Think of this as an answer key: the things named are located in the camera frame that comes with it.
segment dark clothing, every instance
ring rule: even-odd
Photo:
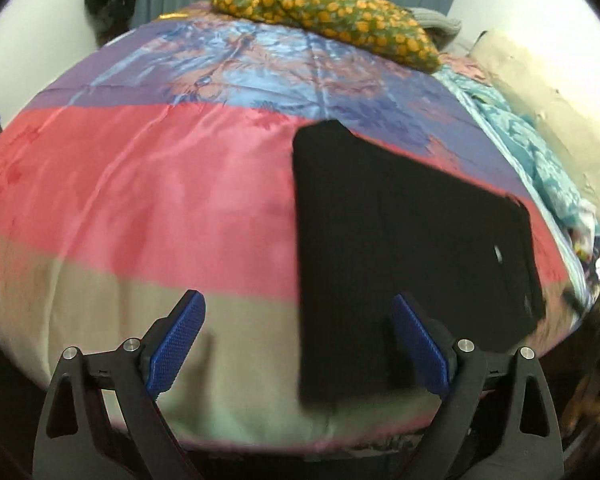
[[[294,139],[303,402],[413,386],[392,299],[408,291],[457,338],[507,351],[544,317],[529,215],[337,121]]]

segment yellow floral pattern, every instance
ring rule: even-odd
[[[387,0],[211,0],[232,16],[301,27],[423,72],[440,68],[438,51],[406,9]]]

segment beige fabric stripe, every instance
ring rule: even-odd
[[[570,323],[555,301],[560,291],[558,286],[549,291],[554,300],[548,319],[529,339],[536,349],[554,344]],[[183,293],[0,237],[0,344],[43,385],[67,346],[84,353],[117,348],[126,338],[142,336]],[[437,397],[415,388],[305,409],[298,400],[295,303],[202,293],[207,304],[203,329],[173,388],[158,400],[181,440],[311,451],[419,429],[439,405]],[[106,392],[106,402],[112,419],[122,421],[113,393]]]

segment metal screw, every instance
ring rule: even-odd
[[[522,357],[525,359],[533,359],[536,357],[536,353],[528,346],[523,346],[520,349],[520,355],[522,355]]]
[[[69,348],[65,348],[64,352],[62,352],[62,357],[65,359],[73,359],[78,355],[78,349],[75,346],[69,346]]]
[[[458,341],[458,348],[463,352],[473,352],[475,349],[475,345],[473,341],[469,341],[468,339],[461,339]]]
[[[122,344],[122,348],[124,348],[127,352],[135,352],[140,348],[140,340],[137,337],[127,339]]]

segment bedsheet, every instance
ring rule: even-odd
[[[0,343],[37,382],[65,347],[116,348],[194,288],[205,325],[158,399],[181,441],[315,451],[425,427],[439,400],[420,388],[298,401],[291,147],[326,118],[524,203],[547,299],[531,344],[568,333],[568,273],[542,213],[439,81],[205,4],[165,18],[78,63],[0,136]]]

